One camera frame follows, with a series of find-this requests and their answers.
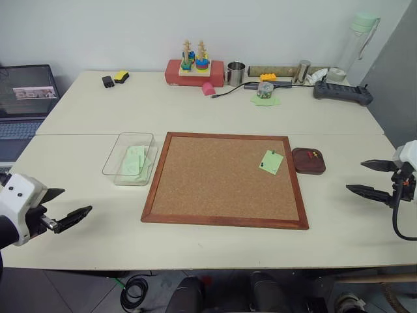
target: stainless steel cup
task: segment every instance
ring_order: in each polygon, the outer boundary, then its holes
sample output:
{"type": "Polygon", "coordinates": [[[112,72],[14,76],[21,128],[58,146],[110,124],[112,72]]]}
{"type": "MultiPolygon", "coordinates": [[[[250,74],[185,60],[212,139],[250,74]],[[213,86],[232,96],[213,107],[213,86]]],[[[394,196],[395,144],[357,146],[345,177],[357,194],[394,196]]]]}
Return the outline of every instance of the stainless steel cup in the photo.
{"type": "Polygon", "coordinates": [[[300,61],[297,71],[293,77],[294,85],[304,85],[304,81],[306,79],[306,75],[308,73],[308,69],[310,65],[311,65],[310,61],[307,61],[307,60],[300,61]]]}
{"type": "Polygon", "coordinates": [[[230,62],[227,65],[227,82],[230,86],[236,87],[243,82],[245,64],[241,62],[230,62]]]}

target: yellow sponge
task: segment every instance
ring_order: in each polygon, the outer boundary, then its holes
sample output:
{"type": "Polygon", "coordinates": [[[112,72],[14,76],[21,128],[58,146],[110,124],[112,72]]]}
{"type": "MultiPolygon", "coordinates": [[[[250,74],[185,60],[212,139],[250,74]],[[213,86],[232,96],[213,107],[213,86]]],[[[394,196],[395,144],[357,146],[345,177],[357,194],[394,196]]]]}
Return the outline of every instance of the yellow sponge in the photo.
{"type": "Polygon", "coordinates": [[[263,82],[264,80],[276,80],[276,76],[274,73],[272,74],[262,74],[260,75],[259,79],[261,80],[261,82],[263,82]]]}
{"type": "Polygon", "coordinates": [[[127,70],[121,70],[114,77],[115,83],[124,83],[124,81],[127,80],[128,77],[129,77],[129,72],[127,70]]]}

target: plastic bottle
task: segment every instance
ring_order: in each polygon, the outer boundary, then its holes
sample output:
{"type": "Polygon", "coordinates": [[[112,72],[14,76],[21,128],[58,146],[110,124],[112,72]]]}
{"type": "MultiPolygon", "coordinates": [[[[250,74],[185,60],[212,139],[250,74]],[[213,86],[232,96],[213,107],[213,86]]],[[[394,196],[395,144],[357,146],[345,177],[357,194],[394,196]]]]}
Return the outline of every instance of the plastic bottle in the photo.
{"type": "Polygon", "coordinates": [[[379,21],[378,16],[363,12],[356,13],[343,54],[335,67],[331,67],[328,71],[326,79],[328,82],[342,82],[352,64],[357,59],[362,59],[364,49],[377,30],[379,21]]]}

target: pink object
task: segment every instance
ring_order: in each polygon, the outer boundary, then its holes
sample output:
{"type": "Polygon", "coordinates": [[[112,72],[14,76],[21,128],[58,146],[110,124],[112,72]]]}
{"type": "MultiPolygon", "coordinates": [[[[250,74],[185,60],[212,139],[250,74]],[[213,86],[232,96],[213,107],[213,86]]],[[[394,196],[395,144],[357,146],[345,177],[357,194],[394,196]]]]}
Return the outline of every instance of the pink object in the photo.
{"type": "Polygon", "coordinates": [[[214,95],[216,92],[214,91],[214,87],[211,83],[207,82],[204,83],[201,87],[205,96],[214,95]]]}

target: white table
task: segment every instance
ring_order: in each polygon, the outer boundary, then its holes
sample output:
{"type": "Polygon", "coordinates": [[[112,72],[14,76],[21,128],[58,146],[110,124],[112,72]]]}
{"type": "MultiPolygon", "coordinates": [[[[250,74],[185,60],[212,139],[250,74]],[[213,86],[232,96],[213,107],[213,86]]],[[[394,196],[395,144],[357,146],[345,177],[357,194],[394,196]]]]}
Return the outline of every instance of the white table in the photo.
{"type": "MultiPolygon", "coordinates": [[[[304,268],[404,265],[417,260],[416,243],[395,235],[392,210],[345,188],[346,184],[363,184],[391,189],[389,173],[360,165],[363,160],[391,158],[394,148],[383,135],[289,136],[292,148],[318,148],[326,161],[327,169],[320,176],[298,174],[308,231],[142,223],[150,184],[115,186],[101,174],[115,139],[115,135],[35,136],[13,172],[66,189],[46,205],[52,218],[62,218],[89,204],[93,210],[80,224],[59,235],[49,231],[24,246],[4,249],[5,266],[73,270],[304,268]]],[[[164,136],[156,137],[159,148],[163,140],[164,136]]],[[[415,236],[416,225],[415,204],[402,203],[401,231],[415,236]]]]}
{"type": "Polygon", "coordinates": [[[383,134],[367,108],[353,102],[314,99],[311,87],[277,89],[274,94],[282,104],[266,108],[250,102],[253,90],[242,87],[230,95],[210,98],[200,87],[167,85],[159,72],[131,72],[124,84],[104,88],[101,77],[113,74],[83,72],[37,134],[383,134]]]}

